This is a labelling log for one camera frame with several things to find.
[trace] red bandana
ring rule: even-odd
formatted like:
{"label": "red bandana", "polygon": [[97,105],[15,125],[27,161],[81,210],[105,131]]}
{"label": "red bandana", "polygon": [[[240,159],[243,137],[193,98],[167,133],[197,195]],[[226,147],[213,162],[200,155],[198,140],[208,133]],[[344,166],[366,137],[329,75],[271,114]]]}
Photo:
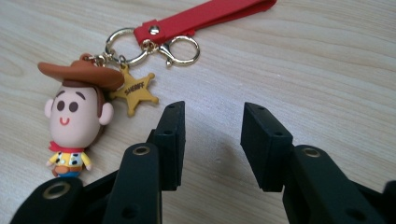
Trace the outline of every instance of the red bandana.
{"label": "red bandana", "polygon": [[76,153],[76,152],[83,152],[83,147],[61,147],[56,144],[54,141],[49,142],[49,150],[54,152],[64,152],[64,153]]}

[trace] brown cowboy hat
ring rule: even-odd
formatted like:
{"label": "brown cowboy hat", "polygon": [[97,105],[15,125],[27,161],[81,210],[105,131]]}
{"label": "brown cowboy hat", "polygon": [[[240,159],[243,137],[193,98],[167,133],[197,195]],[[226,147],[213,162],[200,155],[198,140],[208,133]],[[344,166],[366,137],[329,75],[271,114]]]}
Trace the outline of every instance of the brown cowboy hat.
{"label": "brown cowboy hat", "polygon": [[53,77],[61,82],[73,80],[89,83],[105,91],[116,91],[124,84],[123,74],[111,68],[96,66],[88,61],[90,54],[83,54],[78,61],[70,66],[61,66],[51,63],[39,63],[38,69],[46,76]]}

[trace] woody figurine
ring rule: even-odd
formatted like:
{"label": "woody figurine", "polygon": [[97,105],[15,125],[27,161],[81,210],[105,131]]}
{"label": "woody figurine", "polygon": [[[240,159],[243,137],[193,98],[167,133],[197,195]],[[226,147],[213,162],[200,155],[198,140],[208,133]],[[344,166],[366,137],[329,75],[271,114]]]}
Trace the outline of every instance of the woody figurine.
{"label": "woody figurine", "polygon": [[96,66],[91,55],[83,54],[70,66],[39,63],[38,69],[62,82],[54,99],[47,101],[45,115],[55,154],[47,161],[55,176],[77,176],[83,164],[91,170],[85,154],[100,134],[103,125],[113,118],[113,106],[106,103],[103,91],[115,91],[124,83],[121,72]]}

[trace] yellow star badge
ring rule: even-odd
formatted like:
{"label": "yellow star badge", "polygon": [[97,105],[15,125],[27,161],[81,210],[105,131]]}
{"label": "yellow star badge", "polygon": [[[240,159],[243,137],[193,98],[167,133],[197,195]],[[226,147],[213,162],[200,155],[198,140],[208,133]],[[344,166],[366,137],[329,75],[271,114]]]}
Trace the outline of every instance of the yellow star badge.
{"label": "yellow star badge", "polygon": [[121,72],[124,75],[125,83],[121,89],[111,92],[110,98],[120,97],[126,99],[129,117],[134,115],[134,109],[141,101],[151,101],[158,104],[158,97],[153,96],[148,90],[149,82],[155,77],[154,74],[150,73],[146,77],[134,79],[129,74],[128,66],[123,66]]}

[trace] wooden table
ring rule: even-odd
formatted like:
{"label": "wooden table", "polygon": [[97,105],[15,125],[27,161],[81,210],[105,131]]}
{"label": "wooden table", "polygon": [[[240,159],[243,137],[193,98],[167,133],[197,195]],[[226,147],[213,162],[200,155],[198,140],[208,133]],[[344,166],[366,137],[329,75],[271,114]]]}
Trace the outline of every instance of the wooden table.
{"label": "wooden table", "polygon": [[[3,1],[0,7],[0,222],[8,223],[40,184],[53,178],[44,105],[60,82],[38,62],[69,65],[100,54],[123,27],[164,19],[204,1]],[[196,32],[197,63],[165,67],[159,54],[134,67],[152,72],[160,102],[132,118],[115,100],[113,121],[87,151],[84,184],[120,166],[145,142],[164,108],[186,102],[182,185],[163,193],[163,223],[288,223],[281,193],[262,192],[240,146],[244,102],[267,107],[294,145],[327,151],[356,182],[382,191],[396,179],[396,3],[392,0],[279,0],[263,13]],[[190,45],[174,52],[188,57]],[[133,36],[114,46],[131,58]]]}

